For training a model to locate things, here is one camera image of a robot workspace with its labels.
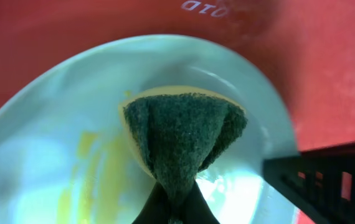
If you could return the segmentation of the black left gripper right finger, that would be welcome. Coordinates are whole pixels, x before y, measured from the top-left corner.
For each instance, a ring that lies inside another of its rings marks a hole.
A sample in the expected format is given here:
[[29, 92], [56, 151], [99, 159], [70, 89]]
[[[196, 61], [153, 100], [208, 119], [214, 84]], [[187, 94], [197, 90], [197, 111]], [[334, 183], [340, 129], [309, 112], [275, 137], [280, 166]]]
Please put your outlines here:
[[267, 159], [262, 171], [315, 223], [355, 223], [355, 142]]

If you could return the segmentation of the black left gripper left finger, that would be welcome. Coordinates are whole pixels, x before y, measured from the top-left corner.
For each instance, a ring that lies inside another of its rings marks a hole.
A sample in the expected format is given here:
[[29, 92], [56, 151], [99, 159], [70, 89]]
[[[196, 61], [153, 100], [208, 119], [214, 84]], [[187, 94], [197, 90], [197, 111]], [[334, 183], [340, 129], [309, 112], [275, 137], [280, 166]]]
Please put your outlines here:
[[198, 184], [195, 182], [182, 205], [174, 207], [160, 183], [155, 183], [150, 196], [133, 224], [167, 224], [177, 218], [183, 224], [219, 224]]

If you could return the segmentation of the yellow green sponge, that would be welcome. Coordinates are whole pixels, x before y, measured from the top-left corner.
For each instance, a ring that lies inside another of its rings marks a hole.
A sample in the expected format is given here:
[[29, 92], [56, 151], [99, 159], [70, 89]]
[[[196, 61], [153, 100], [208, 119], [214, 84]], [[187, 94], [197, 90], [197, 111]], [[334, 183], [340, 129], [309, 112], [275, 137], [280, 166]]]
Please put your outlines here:
[[237, 102], [193, 86], [145, 90], [119, 104], [118, 112], [138, 163], [177, 204], [191, 191], [197, 173], [247, 125], [246, 111]]

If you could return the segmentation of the light blue plate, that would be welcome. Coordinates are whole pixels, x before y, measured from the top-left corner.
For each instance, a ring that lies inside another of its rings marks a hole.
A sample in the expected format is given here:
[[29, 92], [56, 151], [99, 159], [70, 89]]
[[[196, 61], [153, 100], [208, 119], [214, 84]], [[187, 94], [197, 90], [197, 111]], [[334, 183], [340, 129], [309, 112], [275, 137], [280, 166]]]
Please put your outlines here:
[[242, 105], [248, 125], [197, 176], [221, 223], [293, 223], [296, 207], [262, 177], [265, 157], [297, 153], [279, 94], [249, 61], [181, 35], [122, 39], [41, 75], [0, 109], [0, 223], [131, 223], [153, 179], [131, 155], [118, 105], [189, 85]]

